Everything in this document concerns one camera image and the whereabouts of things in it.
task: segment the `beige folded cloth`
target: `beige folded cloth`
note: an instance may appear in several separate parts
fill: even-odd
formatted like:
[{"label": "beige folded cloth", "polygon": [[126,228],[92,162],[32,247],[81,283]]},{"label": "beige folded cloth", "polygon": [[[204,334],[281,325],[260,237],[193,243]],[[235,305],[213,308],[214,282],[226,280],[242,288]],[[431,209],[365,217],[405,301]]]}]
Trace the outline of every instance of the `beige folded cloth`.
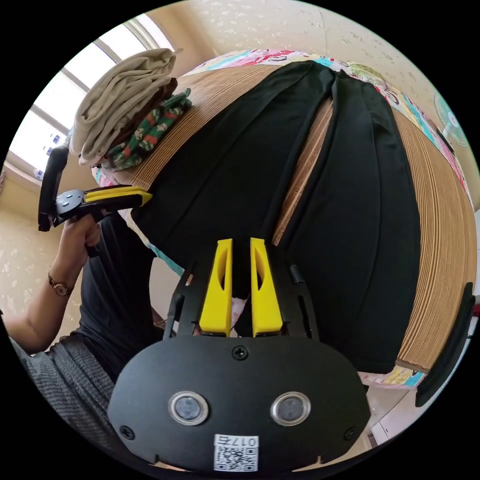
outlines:
[{"label": "beige folded cloth", "polygon": [[175,54],[168,48],[137,53],[111,68],[86,94],[73,122],[70,152],[92,166],[120,130],[170,81]]}]

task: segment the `watch strap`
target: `watch strap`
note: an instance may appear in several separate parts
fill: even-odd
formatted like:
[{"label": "watch strap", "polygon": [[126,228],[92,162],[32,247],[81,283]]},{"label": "watch strap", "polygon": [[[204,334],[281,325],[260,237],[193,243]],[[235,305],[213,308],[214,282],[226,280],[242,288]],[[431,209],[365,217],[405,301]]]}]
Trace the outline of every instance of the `watch strap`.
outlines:
[{"label": "watch strap", "polygon": [[57,290],[56,290],[56,286],[57,285],[62,285],[63,288],[65,288],[65,295],[60,295],[61,297],[68,297],[72,294],[72,292],[74,291],[73,288],[69,288],[67,286],[67,284],[64,282],[64,281],[55,281],[52,276],[50,275],[50,272],[48,272],[48,283],[50,284],[50,286],[55,290],[55,293],[58,293]]}]

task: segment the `qr code sticker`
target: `qr code sticker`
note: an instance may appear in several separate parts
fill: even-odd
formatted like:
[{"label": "qr code sticker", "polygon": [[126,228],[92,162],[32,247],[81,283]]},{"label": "qr code sticker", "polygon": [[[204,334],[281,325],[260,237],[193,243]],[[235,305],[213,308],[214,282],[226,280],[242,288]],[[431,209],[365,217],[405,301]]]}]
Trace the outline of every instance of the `qr code sticker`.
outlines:
[{"label": "qr code sticker", "polygon": [[215,436],[213,469],[221,472],[256,472],[258,470],[258,437]]}]

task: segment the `window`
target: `window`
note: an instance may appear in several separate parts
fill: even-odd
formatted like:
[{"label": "window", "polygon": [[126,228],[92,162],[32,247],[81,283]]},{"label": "window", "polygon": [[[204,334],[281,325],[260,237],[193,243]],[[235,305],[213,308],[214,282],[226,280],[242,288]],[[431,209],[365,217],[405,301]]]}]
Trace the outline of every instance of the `window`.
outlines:
[{"label": "window", "polygon": [[103,34],[75,55],[43,89],[20,124],[6,160],[29,175],[44,171],[50,152],[62,145],[85,95],[115,64],[149,49],[173,50],[147,15]]}]

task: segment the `person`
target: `person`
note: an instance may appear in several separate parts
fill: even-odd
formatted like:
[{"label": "person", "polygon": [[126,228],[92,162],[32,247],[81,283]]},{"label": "person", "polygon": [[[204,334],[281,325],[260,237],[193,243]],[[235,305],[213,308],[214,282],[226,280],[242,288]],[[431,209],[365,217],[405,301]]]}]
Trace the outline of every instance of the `person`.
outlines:
[{"label": "person", "polygon": [[[98,256],[88,257],[86,246],[97,246]],[[163,338],[150,302],[154,257],[118,213],[98,224],[91,215],[67,221],[26,312],[2,316],[21,363],[56,413],[104,451],[127,458],[132,454],[111,426],[107,408],[123,367]],[[82,269],[79,327],[50,346]]]}]

